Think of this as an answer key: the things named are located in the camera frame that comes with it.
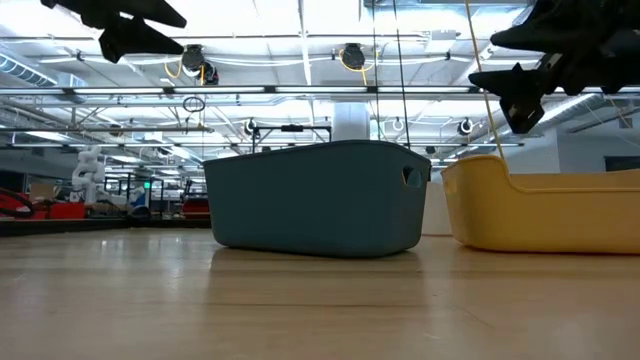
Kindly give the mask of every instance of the wooden floor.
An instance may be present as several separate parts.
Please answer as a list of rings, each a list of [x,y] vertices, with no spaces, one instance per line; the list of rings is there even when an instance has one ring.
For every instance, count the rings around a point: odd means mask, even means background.
[[[638,359],[640,257],[424,238],[345,261],[208,230],[0,239],[2,359]]]

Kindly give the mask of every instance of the yellow plastic basket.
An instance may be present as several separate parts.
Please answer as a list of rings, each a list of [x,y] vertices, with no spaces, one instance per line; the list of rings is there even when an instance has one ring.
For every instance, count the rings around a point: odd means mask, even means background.
[[[486,250],[640,254],[640,170],[509,175],[499,157],[442,173],[454,238]]]

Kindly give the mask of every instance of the plastic bin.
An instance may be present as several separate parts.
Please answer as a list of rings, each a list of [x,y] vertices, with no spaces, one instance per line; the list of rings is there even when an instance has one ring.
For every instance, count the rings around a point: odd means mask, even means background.
[[[640,171],[509,175],[476,156],[443,171],[453,236],[479,249],[640,253]]]
[[[399,145],[339,141],[204,164],[222,245],[364,258],[420,240],[430,162]]]

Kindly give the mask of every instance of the black cable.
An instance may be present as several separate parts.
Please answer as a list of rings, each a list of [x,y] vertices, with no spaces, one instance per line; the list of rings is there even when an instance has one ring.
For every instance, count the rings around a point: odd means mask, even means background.
[[[376,0],[372,3],[372,20],[373,20],[373,61],[374,76],[376,83],[376,122],[378,123],[378,141],[380,141],[380,91],[378,90],[378,47],[376,45]]]
[[[33,215],[35,215],[36,212],[33,209],[33,204],[31,203],[31,201],[23,198],[22,196],[18,195],[13,191],[3,189],[3,188],[0,188],[0,195],[4,195],[11,199],[14,199],[29,209],[29,211],[26,212],[26,211],[15,211],[11,209],[0,208],[0,214],[4,214],[14,218],[19,218],[19,219],[28,219],[33,217]]]
[[[404,88],[404,69],[402,68],[402,46],[400,46],[400,27],[398,26],[398,8],[396,0],[393,0],[393,15],[396,19],[396,36],[398,41],[398,57],[400,59],[400,82],[402,83],[402,103],[404,104],[404,129],[407,132],[407,147],[411,150],[411,140],[409,139],[409,116],[407,115],[407,94]]]

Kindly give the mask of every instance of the basket handle hole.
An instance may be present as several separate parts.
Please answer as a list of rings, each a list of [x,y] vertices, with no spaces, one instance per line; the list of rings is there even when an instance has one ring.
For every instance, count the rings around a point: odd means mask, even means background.
[[[405,166],[402,169],[402,179],[404,184],[410,187],[422,187],[422,171],[416,170],[411,166]]]

